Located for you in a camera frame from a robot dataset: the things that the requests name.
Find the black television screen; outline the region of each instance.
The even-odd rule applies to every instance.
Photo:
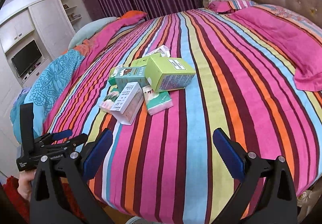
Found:
[[[25,47],[23,47],[15,56],[13,56],[11,58],[11,61],[14,64],[19,76],[21,76],[40,57],[41,52],[39,51],[36,42],[33,40]]]

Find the blue gripper pad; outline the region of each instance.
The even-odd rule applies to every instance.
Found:
[[[62,131],[62,132],[54,133],[53,134],[53,140],[54,141],[59,141],[59,140],[62,140],[64,138],[69,138],[72,134],[73,134],[72,130],[65,130],[65,131]]]
[[[113,133],[103,130],[94,142],[87,143],[80,152],[83,163],[83,180],[86,182],[95,177],[113,143]]]
[[[222,129],[218,128],[214,131],[213,142],[231,176],[243,182],[245,179],[244,161],[231,145],[233,141]]]

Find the silver screw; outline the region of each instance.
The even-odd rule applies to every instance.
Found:
[[[78,152],[72,152],[71,154],[70,154],[70,158],[72,158],[72,159],[76,159],[78,157]]]
[[[256,153],[255,152],[249,152],[248,153],[248,156],[251,158],[251,159],[255,159],[256,158]]]
[[[48,160],[48,157],[46,155],[42,156],[40,159],[42,162],[45,162]]]
[[[285,158],[283,156],[279,156],[279,161],[280,162],[285,162]]]

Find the person's hand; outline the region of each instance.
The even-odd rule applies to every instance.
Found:
[[[19,186],[17,191],[27,201],[30,201],[31,198],[32,187],[30,181],[35,178],[35,174],[36,169],[31,171],[22,171],[19,173]]]

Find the striped bedspread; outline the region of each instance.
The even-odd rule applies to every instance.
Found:
[[[131,126],[120,125],[98,107],[111,90],[110,69],[163,44],[197,76],[170,93],[172,108],[149,116],[143,105]],[[113,38],[70,89],[48,131],[72,129],[89,141],[105,127],[113,131],[112,148],[89,182],[110,206],[151,221],[208,224],[237,185],[212,144],[218,127],[262,158],[285,156],[297,195],[321,174],[322,95],[298,91],[294,72],[274,42],[229,15],[171,14]]]

